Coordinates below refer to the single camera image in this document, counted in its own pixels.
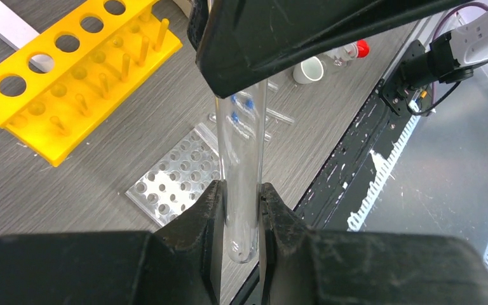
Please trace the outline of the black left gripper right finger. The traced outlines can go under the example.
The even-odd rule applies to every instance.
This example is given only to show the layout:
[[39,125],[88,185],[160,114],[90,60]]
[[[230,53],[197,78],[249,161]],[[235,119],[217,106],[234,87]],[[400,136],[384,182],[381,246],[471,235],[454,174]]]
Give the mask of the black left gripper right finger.
[[312,229],[259,195],[262,304],[488,304],[488,271],[450,236]]

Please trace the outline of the blue-capped small test tube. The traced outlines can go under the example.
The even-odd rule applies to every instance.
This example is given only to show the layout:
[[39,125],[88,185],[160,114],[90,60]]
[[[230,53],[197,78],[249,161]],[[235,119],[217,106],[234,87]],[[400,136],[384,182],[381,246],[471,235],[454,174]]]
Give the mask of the blue-capped small test tube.
[[[214,112],[208,115],[208,120],[213,123],[217,122],[217,117]],[[236,133],[242,137],[243,139],[257,139],[256,132],[252,129],[251,126],[248,126],[245,123],[242,123],[235,112],[232,112],[230,115],[227,115],[225,120],[229,123],[230,127],[236,131]],[[272,138],[272,135],[268,132],[264,132],[264,141],[269,142]]]

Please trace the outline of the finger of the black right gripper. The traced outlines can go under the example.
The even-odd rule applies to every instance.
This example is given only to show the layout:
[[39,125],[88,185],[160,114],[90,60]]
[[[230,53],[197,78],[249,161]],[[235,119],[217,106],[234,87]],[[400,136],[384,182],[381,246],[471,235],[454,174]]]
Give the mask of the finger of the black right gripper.
[[196,65],[226,98],[303,60],[459,6],[429,0],[195,1]]

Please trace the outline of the large clear glass test tube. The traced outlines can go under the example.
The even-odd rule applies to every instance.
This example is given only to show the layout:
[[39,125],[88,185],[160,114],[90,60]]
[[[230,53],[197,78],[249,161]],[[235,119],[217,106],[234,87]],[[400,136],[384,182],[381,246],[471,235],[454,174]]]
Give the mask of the large clear glass test tube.
[[[259,193],[262,179],[267,82],[261,81],[227,98],[217,98],[217,142],[223,181],[225,246],[229,258],[244,264],[257,252]],[[251,98],[255,109],[245,108]],[[225,120],[235,112],[257,139],[243,139]]]

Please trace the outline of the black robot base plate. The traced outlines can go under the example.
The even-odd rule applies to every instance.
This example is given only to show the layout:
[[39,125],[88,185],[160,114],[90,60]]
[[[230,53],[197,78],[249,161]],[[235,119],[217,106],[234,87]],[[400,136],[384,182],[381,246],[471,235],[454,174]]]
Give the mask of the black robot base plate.
[[347,218],[366,197],[376,170],[371,149],[388,158],[409,119],[409,102],[433,100],[426,85],[395,97],[383,79],[374,87],[293,211],[314,229],[347,231]]

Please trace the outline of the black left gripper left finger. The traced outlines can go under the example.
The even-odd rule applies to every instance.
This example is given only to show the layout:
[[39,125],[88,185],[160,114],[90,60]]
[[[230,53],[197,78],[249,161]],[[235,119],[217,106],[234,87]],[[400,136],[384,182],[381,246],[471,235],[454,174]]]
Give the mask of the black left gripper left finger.
[[155,232],[0,236],[0,304],[218,304],[223,188]]

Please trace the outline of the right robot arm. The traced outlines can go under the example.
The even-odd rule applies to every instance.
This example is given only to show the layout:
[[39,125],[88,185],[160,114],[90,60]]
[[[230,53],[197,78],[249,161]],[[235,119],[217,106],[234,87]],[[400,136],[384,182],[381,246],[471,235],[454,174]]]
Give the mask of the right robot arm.
[[[466,1],[195,1],[187,37],[218,98],[251,91],[312,56],[432,16]],[[432,40],[394,73],[395,97],[438,81],[458,86],[488,63],[488,11]]]

